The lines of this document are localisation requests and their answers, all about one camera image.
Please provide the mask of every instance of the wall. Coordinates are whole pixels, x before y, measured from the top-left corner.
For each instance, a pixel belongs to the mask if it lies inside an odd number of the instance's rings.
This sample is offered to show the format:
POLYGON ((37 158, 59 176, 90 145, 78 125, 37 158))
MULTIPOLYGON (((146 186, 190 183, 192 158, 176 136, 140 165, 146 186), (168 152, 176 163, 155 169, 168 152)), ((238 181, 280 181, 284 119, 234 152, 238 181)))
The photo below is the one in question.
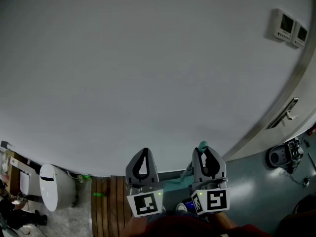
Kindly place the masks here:
POLYGON ((0 0, 0 139, 38 162, 124 174, 149 147, 183 169, 200 141, 224 155, 301 55, 271 10, 309 27, 313 0, 0 0))

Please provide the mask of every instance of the person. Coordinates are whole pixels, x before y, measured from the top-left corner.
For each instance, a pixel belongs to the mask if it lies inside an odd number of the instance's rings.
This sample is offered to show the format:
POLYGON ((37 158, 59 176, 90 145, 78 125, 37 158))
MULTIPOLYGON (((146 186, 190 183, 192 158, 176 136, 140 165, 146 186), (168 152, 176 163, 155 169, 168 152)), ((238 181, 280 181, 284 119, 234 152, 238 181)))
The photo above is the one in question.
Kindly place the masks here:
MULTIPOLYGON (((0 190, 0 196, 5 194, 3 189, 0 190)), ((0 214, 1 217, 6 220, 9 227, 13 229, 19 229, 24 225, 46 225, 47 216, 40 216, 40 213, 36 210, 35 213, 23 211, 22 208, 25 206, 26 201, 20 202, 19 204, 12 204, 16 201, 17 197, 1 197, 0 201, 0 214)))
POLYGON ((208 214, 206 219, 198 219, 195 213, 188 213, 185 205, 176 207, 174 216, 165 213, 135 218, 132 216, 122 236, 131 237, 270 237, 253 225, 239 227, 224 212, 208 214))

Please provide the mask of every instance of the gray floor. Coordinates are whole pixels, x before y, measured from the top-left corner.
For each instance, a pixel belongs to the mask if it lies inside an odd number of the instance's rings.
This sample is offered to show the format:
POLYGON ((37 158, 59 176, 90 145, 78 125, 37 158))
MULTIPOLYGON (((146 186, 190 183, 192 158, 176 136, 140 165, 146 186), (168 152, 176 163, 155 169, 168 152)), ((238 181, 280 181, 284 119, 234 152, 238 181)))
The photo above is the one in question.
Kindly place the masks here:
MULTIPOLYGON (((253 224, 274 234, 281 219, 293 211, 299 200, 316 192, 316 172, 307 155, 311 153, 316 160, 316 134, 305 136, 305 139, 311 147, 307 149, 301 144, 305 154, 292 176, 298 182, 311 177, 307 188, 293 182, 283 169, 269 169, 265 164, 265 152, 227 163, 228 186, 232 190, 229 217, 241 226, 253 224)), ((167 192, 164 205, 171 210, 187 197, 187 189, 167 192)))
MULTIPOLYGON (((78 204, 72 208, 50 212, 41 202, 29 201, 25 210, 34 212, 38 210, 40 214, 46 214, 48 217, 47 225, 41 226, 40 229, 48 237, 88 237, 92 236, 91 231, 91 181, 86 180, 81 184, 76 181, 77 194, 79 197, 78 204)), ((36 227, 28 225, 18 231, 19 236, 25 236, 30 232, 30 237, 44 236, 36 227)))

